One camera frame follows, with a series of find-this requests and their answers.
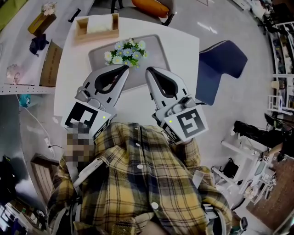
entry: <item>shirt button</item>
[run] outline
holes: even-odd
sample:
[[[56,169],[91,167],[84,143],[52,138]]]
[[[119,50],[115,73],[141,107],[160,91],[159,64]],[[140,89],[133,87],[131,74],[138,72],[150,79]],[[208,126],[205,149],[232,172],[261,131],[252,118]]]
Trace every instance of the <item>shirt button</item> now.
[[[154,209],[154,210],[157,210],[158,209],[158,204],[156,203],[156,202],[152,202],[151,203],[151,206],[152,206],[152,208]]]

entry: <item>white floor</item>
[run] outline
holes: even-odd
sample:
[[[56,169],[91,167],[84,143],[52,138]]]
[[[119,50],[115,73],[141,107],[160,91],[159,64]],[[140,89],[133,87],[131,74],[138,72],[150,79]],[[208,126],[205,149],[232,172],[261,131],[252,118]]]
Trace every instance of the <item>white floor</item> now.
[[[224,166],[233,153],[222,147],[221,141],[236,120],[266,127],[264,113],[272,80],[271,49],[251,14],[239,9],[232,1],[209,0],[209,6],[196,0],[175,1],[177,15],[170,27],[199,37],[201,50],[227,39],[233,41],[248,57],[240,79],[223,75],[214,105],[204,106],[209,131],[197,137],[202,165]],[[109,5],[107,0],[102,3],[103,7]],[[110,10],[102,9],[101,14],[103,13],[110,13]],[[53,99],[54,95],[45,95],[42,104],[30,110],[49,132],[51,143],[64,145],[65,132],[52,119]],[[25,155],[32,156],[37,152],[52,157],[43,141],[45,134],[25,111],[21,112],[21,124],[22,135],[27,137],[28,142],[34,143],[24,149],[27,152]],[[60,156],[61,151],[56,148],[55,159],[59,160]]]

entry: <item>navy blue chair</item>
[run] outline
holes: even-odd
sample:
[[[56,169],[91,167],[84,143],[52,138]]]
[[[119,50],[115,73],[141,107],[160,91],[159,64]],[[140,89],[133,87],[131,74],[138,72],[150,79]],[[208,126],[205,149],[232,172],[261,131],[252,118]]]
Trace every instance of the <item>navy blue chair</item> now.
[[[221,76],[239,78],[247,63],[245,54],[231,41],[222,41],[200,52],[195,98],[213,105]]]

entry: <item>orange cushion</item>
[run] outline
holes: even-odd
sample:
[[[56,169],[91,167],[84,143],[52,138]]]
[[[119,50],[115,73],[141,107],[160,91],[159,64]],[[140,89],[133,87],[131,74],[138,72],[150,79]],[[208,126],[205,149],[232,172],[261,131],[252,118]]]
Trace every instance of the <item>orange cushion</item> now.
[[[166,18],[167,13],[170,11],[165,5],[156,0],[132,0],[132,2],[140,10],[160,18]]]

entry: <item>plaid shirt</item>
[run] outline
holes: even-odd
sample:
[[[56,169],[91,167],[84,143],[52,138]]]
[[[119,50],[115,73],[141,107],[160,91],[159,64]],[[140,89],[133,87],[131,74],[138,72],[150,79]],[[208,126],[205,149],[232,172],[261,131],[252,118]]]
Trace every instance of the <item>plaid shirt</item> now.
[[[213,234],[201,203],[220,209],[230,231],[231,210],[209,169],[199,166],[195,140],[169,145],[158,127],[112,123],[96,139],[94,157],[104,163],[80,186],[78,234],[138,234],[151,219],[168,234]],[[195,170],[204,173],[198,189]],[[58,212],[76,197],[64,157],[53,184],[47,206],[51,232]]]

